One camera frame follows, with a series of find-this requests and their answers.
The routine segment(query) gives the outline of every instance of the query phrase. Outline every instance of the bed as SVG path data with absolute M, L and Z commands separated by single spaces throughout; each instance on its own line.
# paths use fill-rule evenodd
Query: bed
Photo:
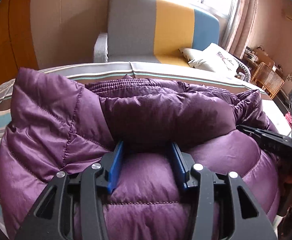
M 259 89 L 263 100 L 263 110 L 274 123 L 279 133 L 283 135 L 290 135 L 291 133 L 291 127 L 285 117 L 263 90 L 240 79 L 221 76 L 214 72 L 147 62 L 78 64 L 45 69 L 40 72 L 63 75 L 69 79 L 84 84 L 103 80 L 121 79 L 123 76 L 129 75 L 134 78 L 158 78 L 214 86 L 227 89 L 232 93 L 240 93 L 250 89 Z M 13 85 L 14 80 L 0 85 L 0 141 L 4 134 L 5 127 L 11 121 L 10 101 L 13 92 Z M 0 229 L 7 235 L 3 222 L 1 205 Z

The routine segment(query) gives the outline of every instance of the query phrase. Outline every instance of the pink cloth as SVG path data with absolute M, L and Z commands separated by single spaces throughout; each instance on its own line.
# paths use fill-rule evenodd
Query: pink cloth
M 285 115 L 285 119 L 287 120 L 288 124 L 290 125 L 290 127 L 292 128 L 292 116 L 291 116 L 291 113 L 288 112 L 286 115 Z

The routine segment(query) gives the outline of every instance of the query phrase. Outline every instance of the wooden cabinet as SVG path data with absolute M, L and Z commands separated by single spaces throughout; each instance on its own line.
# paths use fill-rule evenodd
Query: wooden cabinet
M 0 85 L 20 67 L 38 69 L 30 28 L 30 0 L 0 1 Z

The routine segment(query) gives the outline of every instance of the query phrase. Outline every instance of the striped bedsheet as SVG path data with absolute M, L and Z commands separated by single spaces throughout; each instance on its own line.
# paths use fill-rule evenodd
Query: striped bedsheet
M 92 83 L 103 80 L 121 79 L 125 75 L 134 78 L 159 78 L 184 81 L 187 83 L 203 84 L 206 86 L 220 87 L 232 93 L 240 93 L 249 89 L 256 89 L 252 84 L 239 79 L 229 79 L 218 76 L 216 73 L 157 63 L 142 62 L 111 62 L 111 63 L 91 63 L 55 67 L 41 70 L 43 73 L 53 73 L 66 76 L 80 83 Z M 11 80 L 0 85 L 0 141 L 4 134 L 5 127 L 11 121 L 10 101 L 15 80 Z M 269 96 L 261 90 L 262 98 L 270 100 Z M 6 233 L 2 210 L 0 205 L 0 228 Z

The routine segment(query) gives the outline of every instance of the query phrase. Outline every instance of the beige wall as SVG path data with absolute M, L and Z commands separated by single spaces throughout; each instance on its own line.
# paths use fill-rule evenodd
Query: beige wall
M 30 22 L 40 69 L 93 61 L 107 30 L 108 0 L 31 0 Z
M 254 29 L 248 43 L 250 48 L 262 45 L 270 57 L 275 54 L 283 22 L 283 3 L 284 0 L 259 0 Z
M 284 78 L 292 73 L 291 0 L 259 0 L 248 46 L 253 49 L 260 45 L 275 64 L 282 65 Z

